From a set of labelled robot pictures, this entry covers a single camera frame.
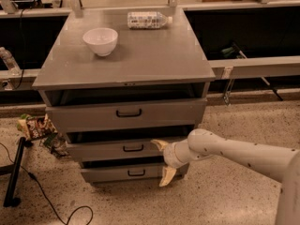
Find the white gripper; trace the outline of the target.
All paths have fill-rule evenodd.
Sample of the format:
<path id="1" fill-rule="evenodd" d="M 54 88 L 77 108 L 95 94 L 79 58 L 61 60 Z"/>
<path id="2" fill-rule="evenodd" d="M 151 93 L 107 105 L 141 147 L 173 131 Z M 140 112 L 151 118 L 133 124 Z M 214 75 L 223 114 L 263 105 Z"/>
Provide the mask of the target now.
<path id="1" fill-rule="evenodd" d="M 164 161 L 169 165 L 162 168 L 162 178 L 159 182 L 161 187 L 166 187 L 173 180 L 176 169 L 189 162 L 188 143 L 186 141 L 168 143 L 157 139 L 153 139 L 151 143 L 155 144 L 159 151 L 164 151 Z"/>

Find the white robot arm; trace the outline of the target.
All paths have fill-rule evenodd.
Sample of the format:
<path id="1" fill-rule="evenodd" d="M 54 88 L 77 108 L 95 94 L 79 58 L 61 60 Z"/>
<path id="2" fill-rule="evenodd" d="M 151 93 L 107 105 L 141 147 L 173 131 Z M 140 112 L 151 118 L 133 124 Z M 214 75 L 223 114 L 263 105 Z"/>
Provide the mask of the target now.
<path id="1" fill-rule="evenodd" d="M 197 128 L 186 139 L 152 141 L 163 153 L 160 185 L 171 183 L 176 171 L 191 161 L 221 156 L 281 184 L 275 225 L 300 225 L 300 150 L 255 142 L 229 140 Z"/>

